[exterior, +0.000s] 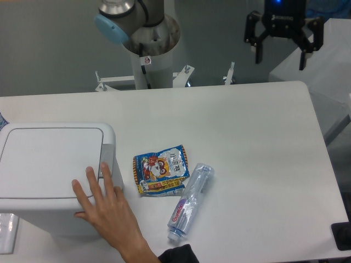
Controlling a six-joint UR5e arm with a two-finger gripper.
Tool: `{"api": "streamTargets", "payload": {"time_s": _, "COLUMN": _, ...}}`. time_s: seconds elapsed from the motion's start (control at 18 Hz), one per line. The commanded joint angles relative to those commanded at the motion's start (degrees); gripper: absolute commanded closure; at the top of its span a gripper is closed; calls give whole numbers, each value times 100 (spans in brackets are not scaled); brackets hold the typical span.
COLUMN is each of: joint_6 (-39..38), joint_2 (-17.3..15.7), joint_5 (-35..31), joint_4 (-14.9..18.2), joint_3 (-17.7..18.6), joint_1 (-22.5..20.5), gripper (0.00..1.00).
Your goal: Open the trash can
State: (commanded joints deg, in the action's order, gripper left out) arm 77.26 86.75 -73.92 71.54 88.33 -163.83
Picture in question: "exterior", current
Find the person's bare left hand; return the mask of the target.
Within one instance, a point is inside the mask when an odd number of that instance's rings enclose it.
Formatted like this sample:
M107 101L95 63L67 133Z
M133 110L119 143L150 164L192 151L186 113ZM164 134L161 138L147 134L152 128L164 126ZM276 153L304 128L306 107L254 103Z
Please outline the person's bare left hand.
M91 224L115 248L124 262L159 262L143 237L137 219L120 187L114 186L108 165L100 164L106 194L103 194L92 167L86 168L86 177L94 196L92 204L78 180L72 180L72 189L82 207L74 217Z

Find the black dark sleeve forearm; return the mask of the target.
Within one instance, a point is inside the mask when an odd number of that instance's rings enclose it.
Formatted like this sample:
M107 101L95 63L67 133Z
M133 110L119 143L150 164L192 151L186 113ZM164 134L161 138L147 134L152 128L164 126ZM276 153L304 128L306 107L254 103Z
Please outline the black dark sleeve forearm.
M190 244L165 250L158 256L161 263L199 263Z

